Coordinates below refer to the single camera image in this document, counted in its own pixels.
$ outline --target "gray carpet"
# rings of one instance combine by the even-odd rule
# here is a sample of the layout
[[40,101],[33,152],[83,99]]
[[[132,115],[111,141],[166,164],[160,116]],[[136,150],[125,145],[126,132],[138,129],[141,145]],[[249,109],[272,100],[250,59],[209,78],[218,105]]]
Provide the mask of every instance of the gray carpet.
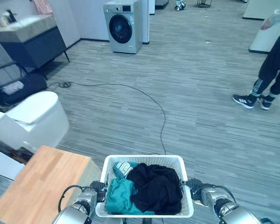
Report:
[[[145,91],[163,106],[165,147],[183,157],[189,177],[228,187],[255,216],[280,224],[280,97],[269,111],[231,99],[249,93],[266,57],[248,52],[261,21],[241,19],[241,0],[216,0],[208,9],[186,4],[177,12],[172,1],[151,16],[150,44],[136,55],[112,53],[107,42],[79,42],[68,50],[70,63],[62,55],[45,66],[49,83],[112,82]],[[110,154],[163,152],[163,116],[146,96],[122,86],[49,89],[70,121],[58,148],[89,155],[100,167]],[[218,219],[195,205],[193,217],[179,223]]]

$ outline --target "washing machine control panel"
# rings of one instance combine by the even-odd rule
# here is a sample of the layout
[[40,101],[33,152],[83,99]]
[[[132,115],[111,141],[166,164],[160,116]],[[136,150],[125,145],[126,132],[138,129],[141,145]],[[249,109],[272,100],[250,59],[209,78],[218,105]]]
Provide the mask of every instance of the washing machine control panel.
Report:
[[104,5],[104,12],[106,13],[133,13],[133,5]]

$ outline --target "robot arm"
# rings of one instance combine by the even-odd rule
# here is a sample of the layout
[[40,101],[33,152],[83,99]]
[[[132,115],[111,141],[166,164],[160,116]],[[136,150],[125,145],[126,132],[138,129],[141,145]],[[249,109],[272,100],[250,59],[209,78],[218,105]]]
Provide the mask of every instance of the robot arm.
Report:
[[258,220],[252,213],[238,205],[232,193],[223,186],[205,184],[197,179],[187,181],[186,185],[191,188],[192,199],[209,207],[220,219],[220,224],[273,224],[267,218]]
[[[200,180],[191,179],[182,182],[191,188],[191,196],[194,201],[200,201],[220,219],[219,224],[273,224],[268,218],[258,220],[252,213],[237,204],[232,193],[223,186],[202,183]],[[105,200],[105,191],[100,191],[104,183],[93,182],[90,187],[80,187],[82,193],[69,207],[61,210],[60,204],[65,192],[77,185],[68,187],[59,202],[58,215],[52,224],[91,224],[90,215],[96,204]]]

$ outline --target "teal clothing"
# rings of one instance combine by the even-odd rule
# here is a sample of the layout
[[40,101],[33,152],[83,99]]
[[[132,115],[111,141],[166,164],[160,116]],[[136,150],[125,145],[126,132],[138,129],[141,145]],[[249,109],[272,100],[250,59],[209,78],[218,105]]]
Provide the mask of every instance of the teal clothing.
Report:
[[133,185],[132,181],[125,178],[111,180],[106,198],[106,210],[112,214],[154,215],[153,211],[140,211],[131,202],[130,196],[133,193]]
[[113,166],[113,170],[116,178],[126,178],[129,172],[138,165],[136,162],[116,162]]

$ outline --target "hand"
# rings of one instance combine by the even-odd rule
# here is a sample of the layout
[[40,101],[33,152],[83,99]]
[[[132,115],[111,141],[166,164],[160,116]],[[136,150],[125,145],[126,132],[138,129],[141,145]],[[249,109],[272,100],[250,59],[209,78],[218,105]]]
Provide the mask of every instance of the hand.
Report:
[[269,29],[271,28],[273,25],[270,21],[270,19],[267,19],[260,27],[261,30],[266,30],[266,29]]

